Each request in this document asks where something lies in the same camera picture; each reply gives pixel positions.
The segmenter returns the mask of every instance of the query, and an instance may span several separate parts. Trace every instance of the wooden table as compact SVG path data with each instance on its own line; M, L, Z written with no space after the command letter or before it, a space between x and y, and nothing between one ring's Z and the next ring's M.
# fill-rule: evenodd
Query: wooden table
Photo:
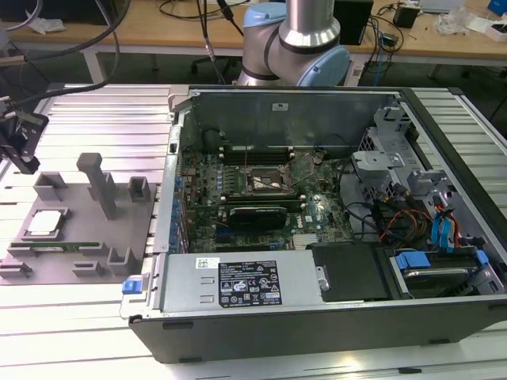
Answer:
M392 0L376 0L373 13ZM489 0L467 0L469 10L479 16L487 15ZM132 0L131 9L117 30L123 53L206 55L198 22L181 21L161 14L158 0ZM242 23L246 6L234 8L238 24ZM174 12L180 15L195 15L194 1L176 4ZM392 20L394 12L383 15ZM465 35L439 36L433 30L436 15L422 14L412 29L403 29L405 43L392 58L402 63L432 63L471 66L507 65L507 46L493 42L483 34L470 31ZM103 26L66 24L67 31L41 36L29 28L13 32L11 38L23 48L30 50L62 50L82 43L104 30ZM209 21L209 34L217 55L242 55L242 38L234 27L225 20ZM381 21L384 32L393 31ZM345 84L357 86L364 64L374 48L373 32L368 28L360 46L348 46L352 64ZM114 51L112 37L83 52L94 82L101 82L101 65L97 59L99 51Z

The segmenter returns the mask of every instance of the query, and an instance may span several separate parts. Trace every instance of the cable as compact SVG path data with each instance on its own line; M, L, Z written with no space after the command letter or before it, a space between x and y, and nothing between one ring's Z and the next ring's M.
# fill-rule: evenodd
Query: cable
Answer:
M21 54L21 55L25 55L25 54L28 54L27 53L23 53L23 51L21 51L21 49L13 42L13 41L9 41L9 44L14 48L16 49L16 51ZM48 79L48 77L46 75L44 75L44 73L42 72L42 70L36 66L35 63L31 63L31 62L28 62L28 65L30 65L37 73L39 73L39 75L48 83L48 84L51 84L51 81Z
M498 106L495 108L495 110L493 111L493 113L491 114L490 118L488 119L489 121L493 121L493 118L497 115L498 111L500 111L500 108L502 107L502 105L504 105L504 103L507 101L507 95L505 95L505 97L501 100L501 102L498 104Z
M242 4L246 4L247 2L250 2L250 0L245 0L245 1L239 2L237 4L227 5L227 8L232 8L233 6L240 6ZM164 6L166 6L167 4L170 4L170 3L173 4L173 7L171 8L170 12L167 12L163 8L164 8ZM168 17L176 18L178 20L183 20L183 21L199 21L200 20L200 17L199 17L198 14L196 14L196 15L188 15L188 16L181 16L179 14L174 14L173 10L174 10L174 1L173 0L166 0L160 6L158 6L158 11L160 13L168 16ZM223 18L222 16L220 16L219 14L217 14L217 13L221 13L221 12L222 12L221 9L212 10L212 11L208 12L208 16L214 16L214 18L212 18L212 19L210 18L208 20L217 20L219 18Z
M379 11L377 12L378 16L383 16L390 10L396 10L398 8L399 2L392 2L391 4L386 4L385 6L381 6Z
M111 26L111 20L109 19L109 16L104 8L104 6L101 3L101 0L95 0L95 3L97 4L99 10L102 13L102 16L104 17L106 23ZM114 44L115 44L115 59L114 59L114 66L112 67L111 73L109 76L104 79L103 82L97 83L95 85L88 85L84 87L78 87L78 88L72 88L72 89L57 89L56 91L48 91L46 93L40 93L38 95L35 95L33 97L27 97L21 101L15 101L13 102L12 106L13 108L20 108L22 105L26 105L28 103L32 103L33 101L42 101L43 99L48 99L50 97L61 97L62 95L68 95L71 93L86 93L88 91L93 91L95 89L101 89L102 87L108 85L112 78L114 77L117 69L118 69L118 63L120 62L120 43L118 42L118 36L116 35L116 32L112 31L112 36L114 37Z
M340 174L338 176L338 181L337 181L337 192L338 192L338 202L341 206L341 208L343 208L344 210L346 210L350 216L354 217L355 219L363 222L364 224L366 224L367 226L370 226L373 230L377 231L379 234L386 234L387 236L391 236L393 238L395 238L396 240L400 240L400 241L403 241L403 242L407 242L406 239L402 236L399 236L398 234L395 234L394 232L390 231L388 228L386 228L385 230L379 230L379 228L366 220L366 217L364 218L361 218L359 215L353 213L352 211L350 211L346 206L345 204L343 203L343 199L340 197L340 189L341 189L341 179L343 177L343 174L345 173L345 168L347 167L347 164L345 163L341 169L340 169Z
M238 33L241 34L241 36L243 37L244 36L243 31L241 30L241 28L239 28L238 24L236 24L236 21L231 20L231 24L236 28Z
M243 36L243 31L241 30L241 28L239 28L238 24L236 24L236 21L234 21L234 13L232 13L232 10L228 6L226 0L216 0L216 2L218 3L224 18L236 28L236 30L238 31L239 34L241 34L241 36Z
M382 36L382 33L381 33L380 29L379 29L379 20L387 22L393 28L395 28L395 29L398 30L401 38L400 38L400 43L398 44L397 47L393 47L392 49L390 49L387 46L383 45L382 41L380 42L381 44L379 45L379 40L380 40L380 37ZM382 79L379 81L379 82L381 82L385 78L385 75L386 75L387 71L391 67L393 54L395 52L399 51L402 48L403 44L405 43L405 36L403 35L403 31L398 26L396 26L391 21L389 21L389 20L387 20L387 19L385 19L383 17L370 16L368 26L370 26L373 29L373 34L374 34L374 37L375 37L375 46L373 48L372 54L370 55L370 59L364 65L364 72L373 73L373 74L377 74L378 73L379 75L383 74ZM375 61L379 61L379 55L380 55L381 50L389 53L389 56L387 58L388 64L387 64L386 69L385 70L379 70L377 68L377 70L373 71L373 72L370 71L370 70L368 70L368 68L372 64L373 57L375 57L375 54L377 55Z
M405 43L405 36L403 35L403 31L395 24L393 24L391 21L389 21L388 19L386 18L383 18L383 17L380 17L380 16L372 16L373 18L375 19L378 19L378 20L382 20L382 21L385 21L387 22L390 26L392 26L393 28L395 28L396 30L398 30L400 36L402 37L402 42L400 43L400 45L398 47L395 47L393 48L393 50L391 50L393 53L397 52L399 49L402 48L403 44Z
M383 34L380 33L380 47L381 49L379 49L380 51L383 51ZM380 54L380 59L379 59L379 65L377 66L377 74L375 76L375 81L373 82L373 85L376 87L379 85L379 80L380 80L380 69L382 68L382 53Z
M93 45L101 42L105 37L107 37L111 33L113 33L116 30L116 28L118 28L118 25L120 25L121 22L125 19L125 16L127 15L127 12L130 8L131 2L132 2L132 0L125 0L124 7L121 10L121 13L116 18L116 20L113 23L111 23L104 32L102 32L98 36L94 37L93 39L91 39L83 44L79 44L74 47L69 47L68 49L65 49L62 51L54 51L54 52L47 53L47 54L42 54L42 55L38 55L38 56L36 55L36 56L30 57L30 58L25 57L25 61L26 62L35 62L35 61L40 61L42 59L58 58L58 57L62 57L64 55L76 53L78 51L84 50L86 48L89 48L90 46L93 46Z
M206 50L208 51L209 59L212 61L213 68L215 69L216 76L219 78L220 84L225 84L225 79L223 79L222 73L220 73L219 67L216 64L215 51L213 50L212 42L209 40L208 36L208 2L204 2L204 14L202 9L200 8L200 0L196 0L197 3L197 11L199 12L200 17L200 27L203 31L204 43L206 45Z
M10 26L9 28L6 28L6 32L13 32L14 30L18 30L23 28L24 26L30 24L33 20L39 17L40 11L42 10L43 0L37 0L37 4L35 5L35 10L33 13L27 18L25 21L21 22L18 25Z

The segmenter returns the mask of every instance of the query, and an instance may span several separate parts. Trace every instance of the clutter on desk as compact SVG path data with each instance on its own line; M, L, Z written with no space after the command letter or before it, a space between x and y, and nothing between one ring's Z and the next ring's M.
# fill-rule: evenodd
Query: clutter on desk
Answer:
M467 19L467 28L488 36L496 42L507 42L507 13L500 21L488 20L471 14Z
M28 27L43 35L50 32L62 32L65 30L63 21L59 19L46 20L45 18L36 18Z
M493 41L507 43L507 22L492 24L484 34Z
M435 20L434 28L440 36L458 33L468 34L467 24L473 16L464 5L457 6L447 14L439 14Z

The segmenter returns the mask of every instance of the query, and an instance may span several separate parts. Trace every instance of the warning label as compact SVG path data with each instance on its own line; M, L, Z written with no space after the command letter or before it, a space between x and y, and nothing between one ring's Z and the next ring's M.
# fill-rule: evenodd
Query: warning label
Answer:
M219 304L222 307L281 305L276 261L220 263Z

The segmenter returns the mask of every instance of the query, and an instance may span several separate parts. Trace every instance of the black cable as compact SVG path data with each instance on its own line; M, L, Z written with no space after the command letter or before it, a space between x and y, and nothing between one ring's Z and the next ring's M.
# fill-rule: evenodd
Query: black cable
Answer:
M364 218L361 218L359 215L353 213L352 211L350 211L350 209L347 208L347 206L343 203L343 199L340 197L340 190L341 190L341 179L343 178L343 174L345 173L345 168L347 167L347 165L349 163L352 163L352 158L350 158L349 162L346 162L340 169L340 174L338 175L338 181L337 181L337 192L338 192L338 202L341 206L341 208L343 208L344 210L346 210L350 216L352 216L353 218L363 222L365 225L367 226L370 226L373 230L377 231L379 234L386 234L387 236L390 236L390 237L393 237L395 238L396 240L399 240L399 241L403 241L404 243L407 243L406 239L398 234L395 234L394 232L392 232L391 230L389 230L388 228L386 228L385 230L379 230L379 227L377 227L375 224L369 222L366 220L366 217Z
M97 3L97 6L101 8L101 11L103 13L104 19L108 23L108 25L111 25L111 20L109 19L107 13L105 12L104 6L102 5L100 0L95 0ZM22 99L21 101L15 101L13 102L12 106L13 108L20 108L22 105L26 105L28 103L32 103L34 101L42 101L43 99L48 99L50 97L61 97L63 95L68 95L71 93L86 93L88 91L93 91L95 89L101 89L102 87L108 85L112 78L114 77L117 69L118 69L118 63L120 62L120 43L118 41L118 36L116 35L116 32L112 31L112 36L114 37L114 44L115 44L115 59L114 59L114 65L112 67L111 73L109 76L104 79L103 82L97 83L94 85L87 85L84 87L78 87L78 88L72 88L72 89L57 89L55 91L48 91L46 93L40 93L38 95L35 95L33 97L27 97L25 99Z
M498 111L500 111L500 108L502 107L502 105L504 105L504 103L506 101L507 101L507 95L505 95L505 97L501 100L501 102L495 108L495 110L493 111L493 113L491 114L491 116L489 118L489 121L493 121L493 118L497 115Z
M77 46L74 46L74 47L69 47L68 49L65 49L65 50L62 50L62 51L53 51L51 53L46 53L46 54L42 54L42 55L36 55L36 56L33 56L33 57L25 57L25 61L26 62L35 62L35 61L40 61L42 59L58 58L58 57L62 57L64 55L69 55L69 54L72 54L72 53L76 53L78 51L84 50L86 48L89 48L90 46L93 46L93 45L101 42L105 37L107 37L111 33L113 33L116 30L116 28L118 28L118 25L120 25L121 22L125 19L125 16L127 15L127 12L128 12L128 9L130 8L131 2L132 2L132 0L125 0L124 7L121 10L121 13L116 18L116 20L113 23L111 23L109 25L109 27L104 32L102 32L98 36L92 38L91 40L89 40L89 41L87 41L87 42L85 42L83 44L79 44Z
M353 144L350 143L350 141L347 141L342 135L340 135L339 133L328 133L324 136L322 136L317 142L315 142L315 148L319 148L322 144L320 144L320 142L325 139L326 137L330 137L330 136L334 136L334 137L338 137L342 142L345 143L345 147L347 148L356 148L357 146L354 146Z
M392 2L391 4L386 4L385 6L381 6L377 12L378 16L383 16L386 12L390 10L396 10L398 8L399 2Z
M239 28L238 24L236 24L236 21L231 20L231 24L236 28L236 30L238 31L239 34L241 34L241 36L244 36L243 31L241 30L241 28Z
M13 41L9 41L9 44L21 55L23 55L23 51L21 51L21 49L13 42ZM37 73L39 73L39 75L46 81L46 83L48 84L51 84L51 81L48 79L48 77L46 75L44 75L44 73L42 72L42 70L36 66L35 63L32 63L32 62L28 62L28 65L30 65Z
M379 47L379 36L378 36L379 21L376 20L375 18L373 18L372 16L370 16L368 19L369 19L369 22L370 22L370 24L368 24L368 25L371 26L372 29L373 29L373 36L374 36L374 39L375 39L375 46L373 47L373 52L372 52L372 55L370 55L370 59L364 65L364 71L368 71L368 68L369 68L370 64L372 63L373 57L375 57L375 52L377 51L377 49Z
M166 0L165 2L163 2L159 7L158 7L158 11L166 16L169 16L169 17L173 17L173 18L177 18L178 20L183 20L183 21L198 21L200 19L199 15L196 14L196 15L188 15L188 16L181 16L179 14L174 14L174 13L170 13L170 12L167 12L166 10L164 10L164 6L166 6L167 4L170 4L171 2L173 2L173 0ZM247 2L250 2L250 0L245 0L243 2L239 2L237 4L232 4L232 5L228 5L227 8L232 8L233 6L240 6L242 4L246 4ZM212 10L210 12L208 12L208 16L211 16L211 15L214 15L216 13L220 13L222 12L221 9L216 9L216 10Z
M398 30L400 36L402 37L402 42L400 43L400 45L398 47L395 47L393 48L393 50L391 50L393 53L397 52L399 49L402 48L403 44L405 43L405 35L403 34L403 31L395 24L393 24L392 21L389 21L388 19L386 18L383 18L381 16L372 16L373 18L375 19L378 19L378 20L382 20L382 21L385 21L387 22L390 26L392 26L393 28L395 28L396 30Z
M232 10L228 6L226 0L216 0L216 2L222 11L223 17L236 28L239 34L243 36L243 31L239 28L238 24L236 24L236 21L234 21L234 13L232 13Z

